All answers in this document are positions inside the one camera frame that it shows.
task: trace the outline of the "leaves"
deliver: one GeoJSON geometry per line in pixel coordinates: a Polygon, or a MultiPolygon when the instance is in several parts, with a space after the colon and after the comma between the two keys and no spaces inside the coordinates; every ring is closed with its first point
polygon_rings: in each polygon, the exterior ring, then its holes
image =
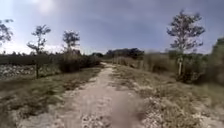
{"type": "Polygon", "coordinates": [[[74,51],[74,48],[79,45],[77,41],[80,40],[79,34],[73,31],[65,31],[63,34],[63,41],[66,43],[65,51],[74,51]]]}
{"type": "Polygon", "coordinates": [[[187,50],[203,45],[203,43],[199,43],[195,40],[195,37],[199,37],[205,32],[204,27],[195,25],[195,23],[200,20],[201,17],[199,13],[189,15],[181,10],[170,23],[171,28],[167,29],[167,33],[175,37],[171,48],[184,53],[187,50]]]}
{"type": "Polygon", "coordinates": [[[50,33],[50,32],[51,32],[51,29],[47,27],[46,25],[37,26],[36,30],[33,33],[31,33],[32,35],[37,37],[37,45],[29,42],[27,46],[31,48],[32,50],[34,50],[37,54],[44,52],[43,50],[44,50],[46,39],[43,38],[43,36],[45,36],[47,33],[50,33]]]}
{"type": "Polygon", "coordinates": [[[4,24],[10,22],[13,22],[13,20],[11,19],[6,19],[4,21],[0,20],[0,46],[2,45],[2,43],[5,43],[6,41],[11,41],[13,33],[10,30],[10,28],[4,24]]]}

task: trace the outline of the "gravel path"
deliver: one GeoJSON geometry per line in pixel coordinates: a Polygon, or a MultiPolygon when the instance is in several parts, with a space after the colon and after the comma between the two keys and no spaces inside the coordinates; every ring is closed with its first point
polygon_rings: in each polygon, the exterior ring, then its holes
{"type": "Polygon", "coordinates": [[[21,121],[21,128],[141,128],[135,116],[138,97],[111,86],[113,68],[105,66],[81,90],[66,92],[63,105],[21,121]]]}

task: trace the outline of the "grass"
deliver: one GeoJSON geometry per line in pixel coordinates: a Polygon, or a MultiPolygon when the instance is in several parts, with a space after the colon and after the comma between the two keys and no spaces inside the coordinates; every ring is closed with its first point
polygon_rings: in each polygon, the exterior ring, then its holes
{"type": "Polygon", "coordinates": [[[9,114],[13,110],[18,110],[21,118],[47,112],[50,104],[60,102],[58,95],[88,82],[100,69],[98,66],[72,74],[59,74],[41,79],[23,76],[0,82],[0,127],[13,124],[9,114]]]}
{"type": "Polygon", "coordinates": [[[114,77],[119,78],[123,86],[135,89],[142,98],[148,98],[143,111],[158,112],[162,118],[158,121],[161,127],[198,128],[200,121],[193,117],[198,112],[195,105],[203,104],[212,110],[224,108],[224,89],[219,86],[186,85],[162,75],[124,66],[117,66],[116,71],[114,77]]]}

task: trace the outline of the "cloud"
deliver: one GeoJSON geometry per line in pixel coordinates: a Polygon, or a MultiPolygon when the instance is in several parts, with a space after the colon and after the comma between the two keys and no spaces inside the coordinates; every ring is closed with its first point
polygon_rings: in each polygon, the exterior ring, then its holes
{"type": "Polygon", "coordinates": [[[40,13],[48,15],[56,8],[55,0],[31,0],[31,3],[36,5],[40,13]]]}

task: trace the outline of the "tree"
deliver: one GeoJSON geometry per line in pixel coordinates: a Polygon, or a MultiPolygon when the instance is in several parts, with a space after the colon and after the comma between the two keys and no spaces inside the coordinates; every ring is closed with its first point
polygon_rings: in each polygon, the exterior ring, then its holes
{"type": "Polygon", "coordinates": [[[224,37],[219,38],[208,60],[207,80],[224,85],[224,37]]]}
{"type": "Polygon", "coordinates": [[[195,23],[201,20],[199,13],[190,15],[180,11],[179,15],[173,18],[170,23],[171,28],[167,29],[167,33],[175,37],[174,43],[171,44],[171,48],[176,50],[178,55],[178,76],[182,75],[183,69],[183,54],[189,50],[196,50],[198,46],[202,46],[203,43],[197,42],[196,37],[199,37],[205,32],[204,27],[198,26],[195,23]]]}
{"type": "Polygon", "coordinates": [[[31,48],[35,52],[35,55],[36,55],[35,65],[36,65],[36,77],[37,78],[39,78],[39,70],[41,67],[39,56],[42,53],[45,53],[44,46],[46,43],[46,39],[44,38],[44,36],[50,32],[51,32],[51,29],[49,27],[47,27],[46,25],[37,26],[36,30],[33,33],[31,33],[33,36],[37,37],[37,44],[35,45],[34,43],[31,43],[31,42],[29,42],[27,44],[27,46],[29,48],[31,48]]]}
{"type": "Polygon", "coordinates": [[[66,43],[66,46],[64,46],[65,52],[67,53],[78,53],[77,50],[75,50],[77,44],[77,41],[80,41],[79,34],[73,31],[65,31],[63,34],[63,41],[66,43]]]}
{"type": "Polygon", "coordinates": [[[11,19],[0,20],[0,46],[6,41],[11,41],[11,37],[13,35],[12,31],[9,27],[5,25],[5,23],[13,22],[11,19]]]}

